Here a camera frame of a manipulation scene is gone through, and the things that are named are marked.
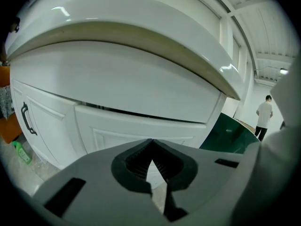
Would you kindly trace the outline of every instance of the white wall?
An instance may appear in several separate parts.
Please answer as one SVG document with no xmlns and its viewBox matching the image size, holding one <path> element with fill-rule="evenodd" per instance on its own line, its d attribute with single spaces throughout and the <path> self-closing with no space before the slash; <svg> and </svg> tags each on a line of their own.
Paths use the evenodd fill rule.
<svg viewBox="0 0 301 226">
<path fill-rule="evenodd" d="M 253 86 L 254 86 L 254 70 L 251 63 L 247 63 L 246 65 L 246 72 L 245 72 L 245 81 L 244 81 L 244 94 L 241 98 L 237 109 L 235 111 L 234 118 L 238 120 L 242 120 L 242 113 L 244 110 L 244 106 L 250 103 L 251 96 L 253 92 Z"/>
<path fill-rule="evenodd" d="M 265 101 L 265 97 L 267 95 L 270 95 L 271 87 L 267 87 L 264 85 L 260 85 L 258 83 L 254 84 L 252 94 L 250 96 L 250 99 L 246 101 L 242 115 L 241 115 L 241 121 L 252 126 L 253 128 L 257 125 L 258 116 L 256 114 L 256 110 L 258 109 L 258 106 Z M 268 125 L 268 131 L 266 135 L 269 135 L 275 131 L 278 131 L 281 123 L 283 122 L 283 117 L 281 115 L 281 112 L 279 111 L 276 103 L 274 100 L 272 100 L 272 106 L 273 106 L 273 117 L 270 119 L 269 125 Z"/>
<path fill-rule="evenodd" d="M 222 108 L 222 112 L 229 117 L 233 117 L 238 104 L 239 104 L 238 100 L 227 98 Z"/>
</svg>

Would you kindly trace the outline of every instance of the cabinet door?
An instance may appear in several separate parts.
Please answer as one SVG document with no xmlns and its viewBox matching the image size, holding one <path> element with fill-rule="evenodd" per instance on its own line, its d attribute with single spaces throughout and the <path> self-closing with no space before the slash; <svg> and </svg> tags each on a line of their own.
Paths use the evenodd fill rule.
<svg viewBox="0 0 301 226">
<path fill-rule="evenodd" d="M 59 167 L 59 163 L 57 162 L 57 160 L 54 158 L 54 156 L 51 154 L 51 152 L 45 145 L 34 123 L 33 117 L 31 116 L 30 106 L 28 105 L 26 95 L 24 92 L 24 84 L 16 80 L 12 80 L 11 94 L 12 94 L 12 99 L 13 99 L 13 104 L 17 115 L 17 119 L 19 121 L 20 127 L 27 141 L 29 142 L 29 144 L 31 145 L 31 147 L 39 157 L 42 157 L 44 160 L 50 162 L 54 166 Z M 23 110 L 25 118 L 22 116 L 22 111 L 21 111 L 22 107 L 24 106 L 24 103 L 28 107 L 28 110 L 26 112 L 24 112 Z M 25 120 L 27 121 L 28 126 L 32 128 L 37 134 L 30 133 L 30 131 L 27 129 L 27 126 L 25 124 Z"/>
<path fill-rule="evenodd" d="M 64 168 L 86 154 L 77 129 L 74 106 L 68 100 L 34 87 L 23 85 L 29 117 L 37 133 L 60 168 Z"/>
<path fill-rule="evenodd" d="M 206 128 L 204 124 L 146 118 L 84 105 L 76 106 L 75 113 L 88 153 L 147 138 L 189 145 Z"/>
<path fill-rule="evenodd" d="M 206 64 L 200 70 L 209 75 Z M 51 44 L 19 56 L 12 68 L 14 78 L 57 95 L 181 121 L 207 123 L 220 96 L 217 88 L 171 61 L 113 43 Z"/>
</svg>

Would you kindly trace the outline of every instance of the person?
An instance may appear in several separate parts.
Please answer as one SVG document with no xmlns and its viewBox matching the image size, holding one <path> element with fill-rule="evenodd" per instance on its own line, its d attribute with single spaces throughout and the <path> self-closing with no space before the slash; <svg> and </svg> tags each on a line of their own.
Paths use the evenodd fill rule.
<svg viewBox="0 0 301 226">
<path fill-rule="evenodd" d="M 6 28 L 7 32 L 18 32 L 19 31 L 20 18 L 14 17 L 10 20 L 9 27 Z M 0 61 L 2 65 L 7 65 L 7 55 L 5 50 L 5 41 L 6 41 L 7 33 L 3 33 L 0 37 L 1 48 L 0 48 Z"/>
<path fill-rule="evenodd" d="M 268 130 L 268 123 L 270 118 L 273 116 L 273 108 L 272 108 L 272 97 L 267 95 L 265 97 L 265 102 L 259 105 L 256 114 L 258 115 L 258 122 L 256 126 L 255 136 L 258 136 L 260 141 L 263 140 L 265 133 Z"/>
</svg>

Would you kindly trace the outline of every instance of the ceiling light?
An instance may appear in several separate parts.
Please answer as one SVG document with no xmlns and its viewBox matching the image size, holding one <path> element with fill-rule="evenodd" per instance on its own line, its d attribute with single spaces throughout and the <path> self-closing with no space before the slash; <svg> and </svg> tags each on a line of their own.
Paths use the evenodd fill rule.
<svg viewBox="0 0 301 226">
<path fill-rule="evenodd" d="M 288 73 L 288 70 L 286 70 L 286 69 L 281 69 L 281 70 L 280 70 L 280 73 L 281 73 L 281 74 L 287 74 L 287 73 Z"/>
</svg>

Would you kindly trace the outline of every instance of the floor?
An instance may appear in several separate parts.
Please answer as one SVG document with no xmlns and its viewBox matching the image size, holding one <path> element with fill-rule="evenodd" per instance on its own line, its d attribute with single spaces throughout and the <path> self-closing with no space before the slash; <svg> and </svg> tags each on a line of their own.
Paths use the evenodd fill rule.
<svg viewBox="0 0 301 226">
<path fill-rule="evenodd" d="M 244 125 L 245 127 L 247 127 L 253 134 L 255 134 L 256 129 L 253 128 L 252 126 L 249 126 L 248 124 L 245 124 L 244 122 L 237 120 L 240 124 Z"/>
<path fill-rule="evenodd" d="M 43 163 L 31 149 L 25 137 L 21 135 L 18 139 L 26 152 L 32 157 L 29 165 L 16 154 L 12 144 L 6 144 L 0 138 L 0 158 L 11 182 L 32 196 L 39 186 L 60 170 L 49 162 Z"/>
</svg>

